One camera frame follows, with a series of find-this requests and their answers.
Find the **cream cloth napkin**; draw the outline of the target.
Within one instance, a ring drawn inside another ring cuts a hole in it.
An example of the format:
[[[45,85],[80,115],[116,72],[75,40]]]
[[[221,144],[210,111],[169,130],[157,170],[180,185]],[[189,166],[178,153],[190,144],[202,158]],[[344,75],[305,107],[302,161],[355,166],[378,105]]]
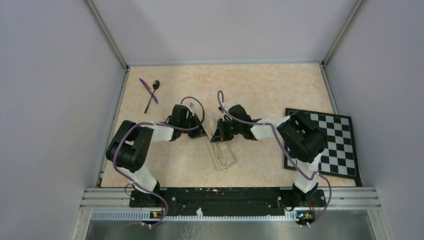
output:
[[[202,127],[206,133],[205,142],[212,164],[216,171],[222,171],[236,164],[237,158],[227,142],[211,142],[217,126],[217,120],[213,118],[206,118],[202,123]]]

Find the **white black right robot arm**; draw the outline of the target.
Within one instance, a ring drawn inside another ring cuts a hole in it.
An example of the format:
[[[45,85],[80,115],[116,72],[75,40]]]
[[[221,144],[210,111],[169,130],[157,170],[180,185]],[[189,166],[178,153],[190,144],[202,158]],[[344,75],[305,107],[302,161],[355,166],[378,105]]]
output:
[[[252,119],[239,104],[219,107],[219,110],[223,118],[212,127],[211,143],[231,141],[235,135],[251,141],[275,138],[296,169],[296,178],[286,199],[294,206],[307,206],[318,187],[319,163],[328,145],[325,131],[301,110],[278,119]]]

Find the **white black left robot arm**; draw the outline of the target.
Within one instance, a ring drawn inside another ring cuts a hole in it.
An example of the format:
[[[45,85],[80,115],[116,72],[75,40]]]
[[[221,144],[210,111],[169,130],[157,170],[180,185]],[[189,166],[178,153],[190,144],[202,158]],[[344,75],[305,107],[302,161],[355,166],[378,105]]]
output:
[[[141,192],[141,200],[149,207],[160,202],[159,182],[145,166],[151,143],[172,142],[182,134],[196,139],[207,134],[201,120],[193,111],[193,104],[174,105],[171,115],[160,124],[149,123],[138,125],[125,120],[108,145],[105,157],[115,163],[119,173],[123,173]]]

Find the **black spoon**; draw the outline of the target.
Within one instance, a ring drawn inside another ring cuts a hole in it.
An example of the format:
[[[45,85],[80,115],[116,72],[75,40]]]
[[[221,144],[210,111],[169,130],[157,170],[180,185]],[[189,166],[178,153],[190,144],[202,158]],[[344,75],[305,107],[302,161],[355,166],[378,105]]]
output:
[[[155,81],[153,82],[153,84],[152,84],[152,87],[153,87],[153,92],[150,94],[149,102],[148,102],[148,104],[147,104],[147,106],[146,106],[146,108],[145,108],[145,110],[144,110],[144,113],[145,113],[145,114],[147,113],[147,111],[148,111],[148,109],[149,109],[149,107],[150,107],[150,104],[151,104],[151,101],[152,101],[152,99],[153,99],[153,96],[154,96],[155,91],[156,91],[157,89],[159,89],[159,87],[160,87],[160,81],[159,81],[159,80],[155,80]]]

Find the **iridescent purple knife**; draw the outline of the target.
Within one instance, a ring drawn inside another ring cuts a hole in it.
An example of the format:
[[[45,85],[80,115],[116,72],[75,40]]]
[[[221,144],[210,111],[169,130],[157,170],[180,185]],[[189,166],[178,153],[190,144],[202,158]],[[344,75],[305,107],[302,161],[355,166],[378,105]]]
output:
[[[156,97],[156,95],[153,93],[153,90],[150,88],[150,86],[143,79],[141,79],[141,78],[139,79],[139,81],[144,86],[144,88],[147,90],[147,92],[152,96],[152,99],[154,100],[154,102],[156,104],[158,104],[159,103],[159,100]]]

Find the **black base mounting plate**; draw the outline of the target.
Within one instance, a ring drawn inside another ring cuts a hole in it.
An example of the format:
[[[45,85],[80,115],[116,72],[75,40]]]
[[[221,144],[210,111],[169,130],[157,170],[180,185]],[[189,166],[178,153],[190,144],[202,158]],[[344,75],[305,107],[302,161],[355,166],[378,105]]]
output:
[[[153,194],[133,190],[131,208],[157,208],[167,216],[193,216],[201,210],[206,217],[283,216],[305,208],[324,207],[324,191],[316,189],[312,200],[294,206],[287,197],[292,187],[160,187]]]

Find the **black white checkerboard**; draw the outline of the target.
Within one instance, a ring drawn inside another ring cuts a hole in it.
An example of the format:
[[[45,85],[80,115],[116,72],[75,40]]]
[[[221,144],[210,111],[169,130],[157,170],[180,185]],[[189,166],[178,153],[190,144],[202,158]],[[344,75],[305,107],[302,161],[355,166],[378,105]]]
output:
[[[310,110],[303,112],[327,134],[327,149],[322,153],[319,173],[351,179],[357,187],[362,187],[352,118]]]

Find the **aluminium front rail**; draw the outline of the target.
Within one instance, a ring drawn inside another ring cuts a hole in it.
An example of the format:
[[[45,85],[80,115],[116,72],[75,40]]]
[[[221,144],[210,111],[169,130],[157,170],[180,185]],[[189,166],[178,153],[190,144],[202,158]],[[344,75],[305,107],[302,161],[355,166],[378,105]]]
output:
[[[356,211],[381,207],[372,187],[319,188],[296,202],[287,187],[168,187],[158,197],[131,188],[88,188],[80,208],[94,220],[143,221],[299,221],[322,210]]]

